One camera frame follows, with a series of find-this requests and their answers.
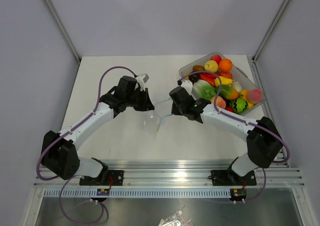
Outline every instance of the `white wall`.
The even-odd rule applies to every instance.
[[[253,55],[282,0],[52,0],[89,55]]]
[[[0,225],[17,226],[77,65],[41,0],[0,0],[0,9]]]
[[[277,125],[320,219],[320,1],[292,0],[258,67]]]

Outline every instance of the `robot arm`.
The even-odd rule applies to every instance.
[[[96,109],[58,133],[47,132],[43,139],[42,152],[60,135],[66,133],[66,136],[48,151],[42,160],[42,165],[64,180],[70,179],[73,175],[81,175],[97,178],[97,181],[103,182],[108,172],[107,165],[97,159],[78,157],[77,151],[94,131],[124,112],[127,107],[133,107],[136,111],[155,109],[150,101],[148,89],[145,88],[148,79],[147,74],[136,78],[123,76],[118,86],[113,87],[99,99]]]
[[[280,141],[249,124],[251,122],[261,125],[280,136],[273,122],[267,117],[262,117],[260,120],[250,119],[220,109],[227,114],[243,119],[245,123],[231,119],[216,111],[210,101],[202,98],[194,100],[190,95],[188,81],[184,81],[181,86],[173,89],[169,95],[173,100],[172,114],[183,115],[189,120],[195,120],[202,124],[214,124],[247,143],[247,153],[236,158],[227,169],[228,178],[232,183],[256,168],[268,168],[282,148]]]

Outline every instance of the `green vegetable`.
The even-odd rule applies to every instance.
[[[203,99],[211,100],[216,96],[215,89],[205,80],[198,80],[193,84],[193,88]]]

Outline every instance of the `red pepper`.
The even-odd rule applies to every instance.
[[[201,75],[203,76],[206,76],[207,78],[210,78],[210,79],[216,79],[216,76],[215,75],[212,75],[210,73],[201,73]]]
[[[212,79],[212,78],[209,78],[207,75],[205,75],[205,74],[208,74],[208,75],[211,75],[211,74],[209,74],[209,73],[202,73],[202,74],[200,74],[200,80],[205,80],[206,82],[208,82],[212,87],[215,87],[216,85],[215,85],[215,80],[214,79]]]

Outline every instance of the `yellow apple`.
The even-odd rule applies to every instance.
[[[210,60],[210,61],[207,61],[205,64],[204,64],[204,69],[207,70],[207,71],[211,71],[213,73],[217,72],[219,70],[219,66],[218,66],[218,63],[214,60]]]

